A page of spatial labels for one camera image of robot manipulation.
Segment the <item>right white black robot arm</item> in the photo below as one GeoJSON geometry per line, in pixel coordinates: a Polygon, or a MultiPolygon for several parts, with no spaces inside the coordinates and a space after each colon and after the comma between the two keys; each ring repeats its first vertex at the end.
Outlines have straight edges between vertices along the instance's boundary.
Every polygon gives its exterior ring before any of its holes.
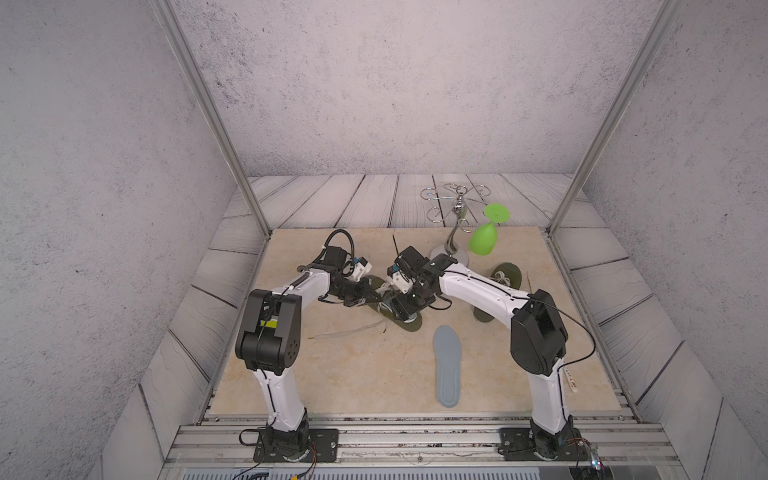
{"type": "Polygon", "coordinates": [[[387,277],[396,290],[387,302],[400,320],[415,317],[441,296],[464,301],[509,328],[510,355],[529,379],[532,425],[550,435],[567,428],[570,413],[560,369],[568,333],[548,292],[516,290],[446,254],[429,259],[413,247],[396,257],[387,277]]]}

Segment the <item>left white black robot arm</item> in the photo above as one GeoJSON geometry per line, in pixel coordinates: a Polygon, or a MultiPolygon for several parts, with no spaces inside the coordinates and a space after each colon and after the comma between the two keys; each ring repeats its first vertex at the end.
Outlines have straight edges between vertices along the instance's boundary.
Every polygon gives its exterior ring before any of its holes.
{"type": "Polygon", "coordinates": [[[375,304],[379,294],[366,277],[372,264],[341,247],[325,247],[298,276],[272,290],[252,290],[235,340],[235,355],[259,382],[267,425],[296,432],[305,422],[292,366],[302,341],[302,313],[316,300],[336,298],[346,307],[375,304]]]}

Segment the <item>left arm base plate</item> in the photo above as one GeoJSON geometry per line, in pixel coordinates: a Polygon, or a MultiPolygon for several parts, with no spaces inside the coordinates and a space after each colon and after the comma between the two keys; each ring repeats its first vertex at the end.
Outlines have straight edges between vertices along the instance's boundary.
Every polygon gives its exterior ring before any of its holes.
{"type": "Polygon", "coordinates": [[[273,427],[258,430],[256,463],[334,463],[339,447],[338,429],[301,427],[283,432],[273,427]]]}

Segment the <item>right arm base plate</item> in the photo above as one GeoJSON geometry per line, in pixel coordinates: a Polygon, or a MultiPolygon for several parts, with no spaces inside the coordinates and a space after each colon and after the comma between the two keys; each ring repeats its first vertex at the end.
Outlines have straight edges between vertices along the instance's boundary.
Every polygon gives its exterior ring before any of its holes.
{"type": "Polygon", "coordinates": [[[591,450],[577,440],[576,430],[565,428],[557,434],[536,428],[501,428],[497,452],[506,461],[589,462],[591,450]]]}

